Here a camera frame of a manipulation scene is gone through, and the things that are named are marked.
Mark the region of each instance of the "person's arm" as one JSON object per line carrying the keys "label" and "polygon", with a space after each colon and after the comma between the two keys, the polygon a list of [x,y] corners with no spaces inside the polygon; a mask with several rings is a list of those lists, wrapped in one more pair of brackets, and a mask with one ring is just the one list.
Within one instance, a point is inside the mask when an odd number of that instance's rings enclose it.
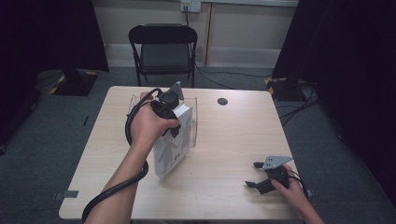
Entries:
{"label": "person's arm", "polygon": [[[139,174],[155,141],[166,129],[177,125],[176,119],[161,119],[149,104],[143,105],[132,122],[133,142],[104,190]],[[137,183],[100,202],[91,210],[85,223],[130,223],[136,189]]]}
{"label": "person's arm", "polygon": [[[284,164],[285,168],[291,171],[291,168]],[[280,184],[276,180],[271,180],[274,188],[280,191],[280,193],[285,196],[288,203],[294,206],[302,216],[304,222],[306,224],[324,224],[323,220],[312,206],[312,204],[305,197],[302,187],[300,183],[292,178],[289,178],[289,188],[286,189],[282,184]]]}

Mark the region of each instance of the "electrical outlet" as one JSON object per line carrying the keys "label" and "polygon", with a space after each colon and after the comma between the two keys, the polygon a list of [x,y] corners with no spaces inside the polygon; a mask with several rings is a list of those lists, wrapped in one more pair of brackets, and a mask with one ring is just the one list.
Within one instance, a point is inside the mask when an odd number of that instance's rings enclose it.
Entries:
{"label": "electrical outlet", "polygon": [[201,2],[180,0],[180,11],[184,12],[186,9],[189,12],[201,12]]}

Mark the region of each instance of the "wooden table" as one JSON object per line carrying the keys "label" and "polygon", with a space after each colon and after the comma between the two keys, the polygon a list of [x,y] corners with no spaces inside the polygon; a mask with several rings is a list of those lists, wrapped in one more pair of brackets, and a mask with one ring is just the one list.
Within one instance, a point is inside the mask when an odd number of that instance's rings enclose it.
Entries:
{"label": "wooden table", "polygon": [[[80,219],[85,205],[101,192],[124,157],[124,124],[133,95],[152,88],[112,87],[106,96],[68,190],[60,216]],[[253,167],[268,155],[290,156],[271,95],[266,91],[183,89],[197,98],[196,146],[165,178],[150,170],[139,183],[133,219],[298,219],[277,192],[260,195],[245,181],[260,182],[265,172]],[[227,105],[218,99],[226,98]],[[289,162],[295,170],[293,161]]]}

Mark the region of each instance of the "gray carpet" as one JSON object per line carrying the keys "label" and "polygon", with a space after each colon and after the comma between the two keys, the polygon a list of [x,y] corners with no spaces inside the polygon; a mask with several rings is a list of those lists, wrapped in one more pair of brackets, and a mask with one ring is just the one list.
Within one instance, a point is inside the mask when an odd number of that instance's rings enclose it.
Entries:
{"label": "gray carpet", "polygon": [[[264,77],[272,73],[271,69],[204,69],[260,77],[207,73],[204,77],[197,71],[196,88],[262,91]],[[52,84],[47,84],[57,72],[39,76],[47,78],[37,82],[42,95],[36,110],[0,157],[0,223],[79,223],[59,218],[62,201],[54,200],[54,196],[67,190],[108,88],[135,86],[132,72],[133,68],[111,68],[110,73],[101,73],[87,97],[49,95]],[[148,82],[142,79],[144,86],[152,87],[170,87],[177,80],[183,87],[190,86],[186,76],[148,77]],[[279,115],[301,104],[276,102]],[[339,140],[334,127],[320,104],[300,111],[284,126],[300,175],[314,192],[312,204],[326,223],[396,223],[395,209],[386,195],[365,164]]]}

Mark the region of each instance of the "wall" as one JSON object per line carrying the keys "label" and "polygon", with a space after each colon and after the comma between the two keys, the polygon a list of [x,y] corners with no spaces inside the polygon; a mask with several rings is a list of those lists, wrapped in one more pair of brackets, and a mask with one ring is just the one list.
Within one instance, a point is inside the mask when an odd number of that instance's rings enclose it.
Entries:
{"label": "wall", "polygon": [[[200,13],[189,13],[190,27],[199,36],[197,62],[274,67],[295,7],[263,6],[258,2],[258,6],[202,2]],[[93,4],[102,38],[112,46],[129,45],[128,32],[141,23],[186,23],[179,1],[93,0]]]}

